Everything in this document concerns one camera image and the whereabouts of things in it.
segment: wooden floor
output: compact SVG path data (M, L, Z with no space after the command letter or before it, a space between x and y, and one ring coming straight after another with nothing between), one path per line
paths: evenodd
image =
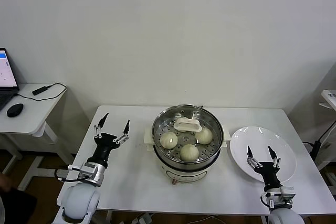
M18 161L12 171L8 174L13 180L14 187L17 187L33 162L35 156L23 153L24 158ZM11 159L6 151L0 151L0 170L3 170ZM58 156L46 156L40 165L40 168L62 168L65 164ZM327 168L328 171L336 171L335 167ZM52 223L58 206L56 199L61 190L62 182L54 178L33 178L26 192L37 198L37 206L34 214L29 220L29 224L46 224ZM104 216L105 211L97 211L97 215ZM119 224L124 221L130 224L137 216L137 212L117 212L112 214L112 223ZM199 221L208 216L204 215L174 215L174 214L154 214L152 216L154 224L187 224L192 221ZM220 224L223 221L226 224L262 224L258 216L217 216L217 219L209 218L197 223L200 224ZM336 216L311 216L305 219L306 224L335 224Z

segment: steamed bun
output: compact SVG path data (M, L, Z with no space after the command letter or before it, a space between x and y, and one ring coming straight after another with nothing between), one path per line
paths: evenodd
M195 133L195 137L200 144L209 144L212 141L212 132L207 127L202 127L200 132Z
M180 152L183 161L197 161L199 154L198 148L192 144L184 145Z
M160 143L165 149L172 149L177 145L177 136L173 132L166 132L160 137Z

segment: white desk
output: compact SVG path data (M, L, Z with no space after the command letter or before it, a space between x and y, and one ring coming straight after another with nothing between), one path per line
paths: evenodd
M64 87L61 85L54 85L49 88L47 91L40 93L38 95L33 95L31 92L42 86L47 86L48 84L21 84L19 85L20 91L19 94L26 97L34 97L35 99L43 99L48 97L54 97L58 95ZM49 144L55 145L56 153L62 158L66 164L72 163L74 160L71 154L64 148L62 143L58 141L58 137L52 131L50 126L46 123L46 118L49 113L52 111L54 106L57 104L59 97L51 100L45 101L34 101L30 99L25 99L19 96L14 97L10 102L0 110L0 133L5 134L12 142L15 143L15 134L26 134L32 136L41 136L43 132L46 133ZM23 103L24 108L20 115L9 118L7 116L7 110L14 104ZM5 172L10 169L15 159L21 159L21 154L17 151L17 147L14 143L8 141L5 137L1 139L5 148L13 155L12 160L7 165ZM44 174L51 175L51 171L46 171L46 169L36 169L39 163L42 161L42 157L38 157L30 167L30 170L27 172L22 183L19 185L18 189L24 190L30 180L34 175L43 176Z
M98 209L174 212L218 215L268 215L261 204L264 184L250 178L233 161L229 149L223 149L208 175L192 184L172 185L162 174L154 153L146 151L144 130L151 126L164 107L100 106L74 161L81 165L96 148L93 125L109 112L102 129L114 135L122 134L130 120L130 139L119 149L111 151L104 181L98 191L101 197ZM261 126L270 129L285 140L297 157L297 171L285 186L293 186L296 196L293 210L300 215L336 214L336 202L311 160L301 139L287 116L280 109L210 108L230 134L243 126ZM69 179L77 178L70 172ZM74 183L65 183L58 196Z

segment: computer mouse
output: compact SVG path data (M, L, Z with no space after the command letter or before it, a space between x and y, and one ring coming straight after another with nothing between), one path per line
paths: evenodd
M15 104L7 110L7 116L9 118L13 118L13 117L19 115L21 113L22 109L23 109L23 104L22 103Z

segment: laptop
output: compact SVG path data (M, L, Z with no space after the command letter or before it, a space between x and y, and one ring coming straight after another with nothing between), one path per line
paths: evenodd
M0 110L19 91L5 48L0 48Z

